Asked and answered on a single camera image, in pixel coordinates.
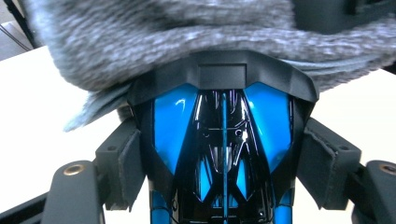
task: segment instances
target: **gray sweater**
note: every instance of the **gray sweater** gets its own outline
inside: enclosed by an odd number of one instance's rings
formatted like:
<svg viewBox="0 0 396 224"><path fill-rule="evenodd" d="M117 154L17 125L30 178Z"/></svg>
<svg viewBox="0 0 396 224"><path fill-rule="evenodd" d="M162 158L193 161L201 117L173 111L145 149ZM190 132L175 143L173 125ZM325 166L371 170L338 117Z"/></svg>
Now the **gray sweater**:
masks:
<svg viewBox="0 0 396 224"><path fill-rule="evenodd" d="M394 14L321 35L295 28L291 0L31 0L28 10L64 79L89 91L67 131L120 107L132 78L204 49L276 57L321 91L396 61Z"/></svg>

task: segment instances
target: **white table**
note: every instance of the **white table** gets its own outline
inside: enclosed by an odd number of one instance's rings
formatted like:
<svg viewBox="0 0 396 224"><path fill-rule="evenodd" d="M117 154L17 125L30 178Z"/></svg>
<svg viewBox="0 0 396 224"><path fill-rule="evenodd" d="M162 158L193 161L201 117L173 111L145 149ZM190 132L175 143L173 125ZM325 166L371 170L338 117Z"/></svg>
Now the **white table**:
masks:
<svg viewBox="0 0 396 224"><path fill-rule="evenodd" d="M382 70L320 95L312 117L363 150L361 163L396 162L396 76ZM64 133L86 92L66 83L47 48L0 62L0 213L50 189L54 172L70 161L93 160L94 151L120 124L111 113ZM347 211L318 210L297 183L294 223L351 223ZM143 186L132 214L106 212L106 223L149 223Z"/></svg>

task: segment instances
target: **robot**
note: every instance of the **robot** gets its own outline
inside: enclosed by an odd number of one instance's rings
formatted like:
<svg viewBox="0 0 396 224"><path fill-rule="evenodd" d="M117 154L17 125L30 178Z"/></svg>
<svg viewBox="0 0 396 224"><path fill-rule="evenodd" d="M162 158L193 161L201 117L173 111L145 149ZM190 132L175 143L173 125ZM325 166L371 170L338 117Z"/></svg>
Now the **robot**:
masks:
<svg viewBox="0 0 396 224"><path fill-rule="evenodd" d="M61 167L0 223L104 223L102 205L131 209L147 178L151 224L290 224L296 176L318 206L351 200L353 223L396 223L396 165L360 165L358 148L310 118L317 100L313 80L280 60L193 53L133 80L133 116L96 159Z"/></svg>

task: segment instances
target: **black plastic cover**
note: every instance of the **black plastic cover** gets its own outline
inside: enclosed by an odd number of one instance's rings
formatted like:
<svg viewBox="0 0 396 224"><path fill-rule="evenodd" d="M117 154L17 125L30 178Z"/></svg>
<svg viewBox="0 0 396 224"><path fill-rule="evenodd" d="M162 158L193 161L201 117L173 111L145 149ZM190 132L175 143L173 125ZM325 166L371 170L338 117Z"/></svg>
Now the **black plastic cover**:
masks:
<svg viewBox="0 0 396 224"><path fill-rule="evenodd" d="M105 223L90 161L75 161L59 168L44 207L42 224Z"/></svg>
<svg viewBox="0 0 396 224"><path fill-rule="evenodd" d="M140 131L132 119L125 120L96 150L99 175L105 175L109 195L107 210L132 207L146 174L140 158Z"/></svg>
<svg viewBox="0 0 396 224"><path fill-rule="evenodd" d="M345 210L348 173L360 166L361 151L332 130L310 119L305 127L297 177L318 207Z"/></svg>
<svg viewBox="0 0 396 224"><path fill-rule="evenodd" d="M137 78L129 90L128 102L140 105L186 83L199 90L241 90L256 82L311 103L318 100L313 80L288 63L249 50L209 50Z"/></svg>
<svg viewBox="0 0 396 224"><path fill-rule="evenodd" d="M369 161L366 165L369 204L378 224L396 223L396 164Z"/></svg>
<svg viewBox="0 0 396 224"><path fill-rule="evenodd" d="M331 35L396 11L395 0L293 0L298 29Z"/></svg>

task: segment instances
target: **black plastic housing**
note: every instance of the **black plastic housing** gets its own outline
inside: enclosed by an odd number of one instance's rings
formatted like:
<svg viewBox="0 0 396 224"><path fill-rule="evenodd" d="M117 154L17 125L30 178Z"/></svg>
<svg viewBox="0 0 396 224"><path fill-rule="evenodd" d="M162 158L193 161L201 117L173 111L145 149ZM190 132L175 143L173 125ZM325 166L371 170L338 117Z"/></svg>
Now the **black plastic housing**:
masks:
<svg viewBox="0 0 396 224"><path fill-rule="evenodd" d="M293 0L298 29L331 35L396 12L395 0Z"/></svg>
<svg viewBox="0 0 396 224"><path fill-rule="evenodd" d="M358 170L360 159L357 147L310 119L304 131L297 176L319 208L345 210L347 175Z"/></svg>
<svg viewBox="0 0 396 224"><path fill-rule="evenodd" d="M185 176L180 178L178 171L176 171L175 175L171 174L154 148L153 113L155 99L185 84L194 86L198 90L198 94L227 92L226 95L230 95L230 92L242 92L243 89L248 88L254 83L265 84L283 91L289 96L290 131L292 138L290 149L284 155L280 164L271 173L274 199L276 202L275 206L278 206L282 196L286 192L289 192L289 190L291 190L290 197L292 198L297 163L304 137L304 127L315 102L318 100L318 89L309 76L287 63L258 52L248 50L212 50L193 53L152 70L134 80L131 89L129 89L127 100L134 111L137 129L141 132L140 146L142 161L149 161L143 162L144 170L148 175L150 192L159 192L166 202L167 207L171 208L173 205L173 198L176 195L174 186L185 179ZM216 116L216 114L209 114L208 118L211 116ZM192 121L189 122L190 128L194 126L192 123ZM200 131L189 130L188 132L194 133ZM201 141L191 140L186 137L183 148L194 148L194 144L187 146L188 143L199 144ZM181 149L180 158L184 155L183 148ZM188 160L186 158L191 157L191 154L194 153L189 152L185 154L189 155L183 157L183 160ZM186 167L192 164L195 163L190 162L186 164ZM194 206L184 204L183 207L192 209ZM213 218L216 218L216 212L213 213ZM206 219L206 217L199 218L200 221ZM252 219L251 223L257 223L257 220Z"/></svg>
<svg viewBox="0 0 396 224"><path fill-rule="evenodd" d="M56 171L40 223L105 223L91 161L74 161Z"/></svg>
<svg viewBox="0 0 396 224"><path fill-rule="evenodd" d="M108 183L109 193L103 199L107 210L131 208L143 185L146 174L140 160L139 139L134 121L127 119L96 150L97 171Z"/></svg>

